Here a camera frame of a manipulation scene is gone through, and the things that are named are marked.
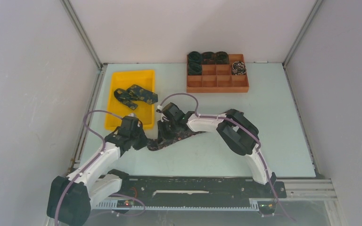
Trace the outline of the dark floral red-dotted tie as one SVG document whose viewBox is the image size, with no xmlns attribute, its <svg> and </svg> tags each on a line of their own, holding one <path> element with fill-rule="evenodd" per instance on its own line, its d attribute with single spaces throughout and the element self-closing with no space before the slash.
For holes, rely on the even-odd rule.
<svg viewBox="0 0 362 226">
<path fill-rule="evenodd" d="M 169 138 L 165 138 L 162 132 L 159 131 L 156 139 L 148 140 L 147 149 L 150 151 L 158 151 L 202 133 L 204 132 L 181 131 L 171 134 Z"/>
</svg>

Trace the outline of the white-patterned tie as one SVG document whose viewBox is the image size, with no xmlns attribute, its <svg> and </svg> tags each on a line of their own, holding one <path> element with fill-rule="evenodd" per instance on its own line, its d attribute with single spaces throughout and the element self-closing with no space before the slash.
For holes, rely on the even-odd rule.
<svg viewBox="0 0 362 226">
<path fill-rule="evenodd" d="M 231 64 L 232 75 L 244 75 L 247 73 L 246 65 L 243 61 L 235 61 Z"/>
</svg>

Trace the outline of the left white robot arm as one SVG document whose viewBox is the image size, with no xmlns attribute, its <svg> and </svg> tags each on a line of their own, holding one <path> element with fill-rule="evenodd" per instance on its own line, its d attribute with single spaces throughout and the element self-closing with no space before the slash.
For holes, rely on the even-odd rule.
<svg viewBox="0 0 362 226">
<path fill-rule="evenodd" d="M 66 177 L 57 176 L 51 183 L 46 214 L 55 224 L 82 226 L 97 204 L 109 195 L 129 193 L 130 183 L 110 174 L 108 168 L 131 148 L 139 150 L 147 146 L 142 122 L 124 116 L 113 132 L 98 137 L 101 145 L 87 162 Z"/>
</svg>

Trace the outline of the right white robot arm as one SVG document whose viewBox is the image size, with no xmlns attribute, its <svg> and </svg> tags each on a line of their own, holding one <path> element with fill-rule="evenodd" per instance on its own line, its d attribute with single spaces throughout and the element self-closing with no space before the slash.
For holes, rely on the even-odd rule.
<svg viewBox="0 0 362 226">
<path fill-rule="evenodd" d="M 257 194 L 267 197 L 274 191 L 277 177 L 262 154 L 259 130 L 243 112 L 230 109 L 219 115 L 184 113 L 174 103 L 158 106 L 157 112 L 161 114 L 157 122 L 158 138 L 152 143 L 151 150 L 163 149 L 197 134 L 217 133 L 229 149 L 246 159 Z"/>
</svg>

